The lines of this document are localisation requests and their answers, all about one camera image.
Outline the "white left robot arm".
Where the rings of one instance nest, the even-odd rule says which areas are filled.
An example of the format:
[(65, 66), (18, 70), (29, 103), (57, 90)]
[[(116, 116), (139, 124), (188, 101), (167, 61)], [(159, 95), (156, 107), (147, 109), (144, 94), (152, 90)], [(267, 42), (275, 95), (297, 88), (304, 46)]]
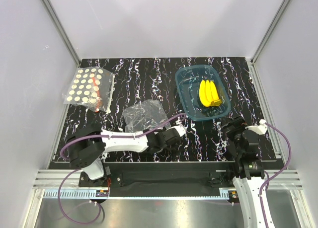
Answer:
[(82, 170), (96, 186), (107, 181), (107, 174), (99, 157), (110, 152), (158, 153), (181, 143), (186, 130), (182, 125), (133, 133), (112, 132), (96, 124), (89, 125), (67, 137), (61, 156), (70, 168)]

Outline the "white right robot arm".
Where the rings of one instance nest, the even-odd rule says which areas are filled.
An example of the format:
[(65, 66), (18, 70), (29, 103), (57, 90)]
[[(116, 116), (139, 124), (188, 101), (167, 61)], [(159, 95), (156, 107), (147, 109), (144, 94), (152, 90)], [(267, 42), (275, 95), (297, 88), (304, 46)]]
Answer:
[(231, 118), (221, 129), (235, 146), (230, 151), (234, 165), (225, 176), (226, 182), (237, 191), (244, 227), (275, 227), (264, 184), (268, 180), (258, 155), (259, 136), (267, 132), (265, 120), (260, 120), (256, 126), (249, 126), (243, 117)]

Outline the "clear zip bag orange zipper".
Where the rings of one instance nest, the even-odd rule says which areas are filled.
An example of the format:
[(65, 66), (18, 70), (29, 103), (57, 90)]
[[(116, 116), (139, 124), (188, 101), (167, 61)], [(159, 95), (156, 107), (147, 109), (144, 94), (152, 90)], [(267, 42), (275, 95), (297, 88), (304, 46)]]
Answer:
[(126, 133), (150, 130), (168, 120), (162, 104), (152, 99), (124, 109), (122, 115), (126, 123)]

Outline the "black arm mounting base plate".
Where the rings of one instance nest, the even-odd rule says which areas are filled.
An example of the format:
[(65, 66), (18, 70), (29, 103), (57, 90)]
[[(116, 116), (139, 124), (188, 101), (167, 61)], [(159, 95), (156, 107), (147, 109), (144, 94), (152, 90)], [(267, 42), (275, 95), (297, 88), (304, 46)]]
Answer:
[(108, 162), (104, 165), (106, 169), (105, 176), (92, 181), (88, 175), (79, 171), (86, 176), (87, 185), (101, 185), (103, 181), (108, 181), (111, 175), (119, 172), (132, 175), (137, 181), (152, 180), (172, 180), (173, 178), (196, 178), (199, 175), (207, 177), (212, 175), (212, 181), (220, 183), (222, 181), (231, 182), (230, 169), (233, 167), (233, 161), (218, 162), (145, 162), (145, 163), (120, 163)]

